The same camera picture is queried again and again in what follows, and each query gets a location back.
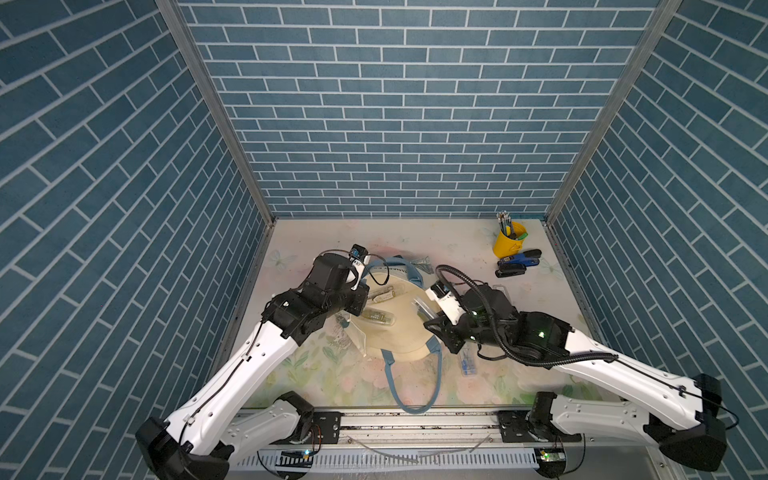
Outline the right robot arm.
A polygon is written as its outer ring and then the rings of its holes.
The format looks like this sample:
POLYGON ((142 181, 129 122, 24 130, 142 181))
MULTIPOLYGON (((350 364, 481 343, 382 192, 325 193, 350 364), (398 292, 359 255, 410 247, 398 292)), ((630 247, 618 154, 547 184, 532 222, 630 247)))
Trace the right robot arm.
POLYGON ((426 296, 440 309, 425 322, 451 352, 465 343, 490 345, 502 358, 556 370, 617 395, 614 402, 578 401, 539 392, 528 416, 540 439, 597 434, 653 445, 674 462, 699 471, 719 469, 727 450, 720 381, 707 374, 674 375, 600 344, 543 312, 519 311, 486 284, 458 294, 442 282, 426 296))

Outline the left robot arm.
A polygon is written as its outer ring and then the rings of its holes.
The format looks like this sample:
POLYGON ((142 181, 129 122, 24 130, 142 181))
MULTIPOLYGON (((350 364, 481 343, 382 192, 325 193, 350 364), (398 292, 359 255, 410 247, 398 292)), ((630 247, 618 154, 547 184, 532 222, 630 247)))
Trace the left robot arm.
POLYGON ((260 323, 230 360, 167 418, 151 417, 135 434, 159 479, 223 479, 232 465, 275 441, 307 439, 314 408, 288 392, 269 408, 237 416, 269 374, 340 311, 361 313, 368 251, 324 252, 296 288, 274 296, 260 323))

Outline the cream canvas tote bag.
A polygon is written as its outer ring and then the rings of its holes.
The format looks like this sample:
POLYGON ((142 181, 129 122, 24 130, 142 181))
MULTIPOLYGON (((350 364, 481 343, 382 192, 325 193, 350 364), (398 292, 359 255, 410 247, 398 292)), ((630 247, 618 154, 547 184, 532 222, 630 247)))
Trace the cream canvas tote bag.
POLYGON ((387 385, 395 403, 405 413, 412 415, 424 414, 434 406, 442 383, 443 354, 440 341, 424 327, 413 305, 415 298, 431 301, 425 290, 436 281, 437 277, 428 259, 408 260, 401 256, 375 258, 365 267, 363 282, 370 287, 369 292, 392 286, 396 296, 382 303, 369 302, 367 297, 363 310, 391 312, 396 317, 395 323, 392 326, 378 326, 362 321, 361 314, 354 316, 343 311, 336 315, 337 322, 360 353, 383 360, 387 385), (436 357, 434 391, 426 404, 417 406, 402 398, 396 386, 393 366, 397 363, 414 364, 431 355, 436 357))

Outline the clear compass case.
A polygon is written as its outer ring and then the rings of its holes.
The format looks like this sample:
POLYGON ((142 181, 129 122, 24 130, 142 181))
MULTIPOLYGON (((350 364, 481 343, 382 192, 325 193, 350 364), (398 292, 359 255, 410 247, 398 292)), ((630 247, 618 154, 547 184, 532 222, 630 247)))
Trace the clear compass case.
POLYGON ((459 354, 459 364, 463 376, 471 377, 477 374, 477 366, 473 353, 469 351, 462 351, 459 354))
POLYGON ((437 304, 431 301, 425 301, 421 298, 415 298, 413 300, 413 305, 416 309, 416 314, 422 323, 436 320, 441 313, 441 309, 437 304))

